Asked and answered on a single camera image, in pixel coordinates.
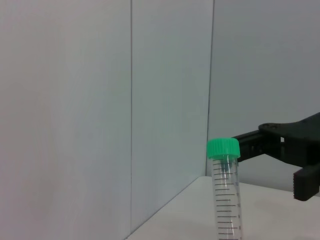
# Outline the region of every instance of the green screw cap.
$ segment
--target green screw cap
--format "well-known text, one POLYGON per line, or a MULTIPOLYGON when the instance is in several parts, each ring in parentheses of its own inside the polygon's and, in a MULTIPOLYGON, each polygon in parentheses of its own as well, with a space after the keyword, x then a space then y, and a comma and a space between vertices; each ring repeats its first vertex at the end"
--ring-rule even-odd
POLYGON ((227 156, 240 157, 239 141, 235 138, 216 138, 208 141, 206 154, 209 159, 225 159, 227 156))

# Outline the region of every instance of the white wall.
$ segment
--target white wall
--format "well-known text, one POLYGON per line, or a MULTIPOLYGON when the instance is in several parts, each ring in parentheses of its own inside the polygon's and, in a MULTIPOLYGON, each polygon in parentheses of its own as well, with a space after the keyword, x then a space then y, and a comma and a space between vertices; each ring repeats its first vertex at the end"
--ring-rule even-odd
POLYGON ((131 229, 205 174, 212 0, 133 0, 131 229))
POLYGON ((130 234, 129 0, 0 0, 0 239, 130 234))
MULTIPOLYGON (((320 1, 215 0, 209 138, 319 112, 320 1)), ((239 164, 245 183, 291 191, 299 168, 267 156, 239 164)))

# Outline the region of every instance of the clear plastic tube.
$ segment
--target clear plastic tube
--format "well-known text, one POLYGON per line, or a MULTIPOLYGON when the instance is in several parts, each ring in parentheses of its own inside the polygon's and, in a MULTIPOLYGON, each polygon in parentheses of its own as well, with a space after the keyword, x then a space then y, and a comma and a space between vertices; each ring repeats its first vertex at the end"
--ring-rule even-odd
POLYGON ((217 240, 243 240, 237 158, 211 159, 211 174, 217 240))

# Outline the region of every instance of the white tabletop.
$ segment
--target white tabletop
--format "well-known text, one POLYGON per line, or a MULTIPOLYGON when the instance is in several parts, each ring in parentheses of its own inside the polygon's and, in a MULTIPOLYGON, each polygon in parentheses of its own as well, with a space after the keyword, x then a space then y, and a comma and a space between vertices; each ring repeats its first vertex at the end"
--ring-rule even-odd
MULTIPOLYGON (((320 240, 320 197, 240 184, 243 240, 320 240)), ((215 240, 211 177, 202 176, 159 210, 128 240, 215 240)))

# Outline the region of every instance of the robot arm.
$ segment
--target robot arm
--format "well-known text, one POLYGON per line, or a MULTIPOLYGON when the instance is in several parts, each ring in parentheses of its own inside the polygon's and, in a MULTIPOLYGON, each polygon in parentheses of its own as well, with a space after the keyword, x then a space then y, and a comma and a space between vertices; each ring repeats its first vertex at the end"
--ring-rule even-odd
POLYGON ((293 174, 293 196, 307 201, 320 186, 320 112, 293 123, 264 123, 258 130, 235 136, 238 162, 266 154, 302 167, 293 174))

